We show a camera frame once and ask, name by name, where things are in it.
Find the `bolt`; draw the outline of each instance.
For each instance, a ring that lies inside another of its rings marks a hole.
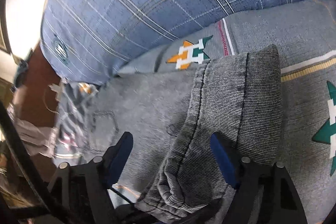
[[[97,157],[94,157],[93,158],[93,162],[95,162],[95,163],[99,163],[99,162],[101,162],[103,160],[103,158],[101,157],[101,156],[97,156]]]
[[[251,159],[249,157],[242,157],[241,161],[246,163],[246,164],[249,164],[251,162]]]
[[[64,169],[64,168],[67,168],[68,167],[68,163],[67,162],[63,162],[59,165],[59,168],[60,169]]]

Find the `red stripe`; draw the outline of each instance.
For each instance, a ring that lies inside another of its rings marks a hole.
[[[222,36],[224,56],[228,56],[229,52],[227,50],[226,41],[225,41],[225,37],[224,37],[224,34],[223,34],[222,26],[221,26],[221,21],[218,21],[218,27],[219,27],[220,34]]]

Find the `gray blanket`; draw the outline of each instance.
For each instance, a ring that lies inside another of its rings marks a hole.
[[[214,132],[256,162],[274,163],[282,118],[278,51],[208,61],[196,73],[113,79],[89,111],[84,158],[132,132],[118,183],[142,192],[138,208],[171,222],[230,193],[210,150]]]
[[[336,202],[336,123],[331,122],[336,103],[332,92],[336,86],[335,19],[335,0],[308,0],[236,13],[169,47],[156,49],[157,55],[153,51],[139,57],[120,75],[174,71],[177,64],[167,61],[179,55],[184,41],[197,45],[210,36],[202,49],[209,58],[277,45],[283,96],[277,160],[285,163],[292,177],[308,223],[315,224],[325,219]],[[191,59],[188,69],[198,66]]]

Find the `brown wood panel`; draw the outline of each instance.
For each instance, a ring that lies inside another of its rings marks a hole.
[[[53,127],[55,113],[46,109],[43,95],[45,93],[45,102],[48,108],[56,110],[58,104],[55,100],[56,93],[51,91],[48,85],[58,85],[60,78],[44,58],[39,45],[33,52],[28,65],[28,72],[24,80],[27,90],[23,99],[20,119],[31,122],[37,127]],[[49,181],[56,170],[52,160],[41,154],[35,155],[31,159],[42,179]]]

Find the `wire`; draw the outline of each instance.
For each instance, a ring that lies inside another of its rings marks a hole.
[[[132,204],[133,202],[130,201],[127,197],[125,197],[123,194],[121,194],[120,192],[118,192],[116,189],[113,189],[113,187],[110,188],[110,190],[113,193],[116,193],[118,196],[120,196],[123,200],[125,200],[126,202],[128,202],[129,204]]]
[[[51,109],[48,108],[48,106],[47,106],[47,104],[46,104],[46,102],[45,102],[45,94],[46,94],[46,91],[47,91],[47,89],[44,89],[43,96],[42,96],[42,100],[43,100],[43,104],[44,104],[44,106],[45,106],[46,109],[48,109],[50,112],[55,113],[55,114],[59,114],[57,111],[54,111],[54,110],[51,110]]]

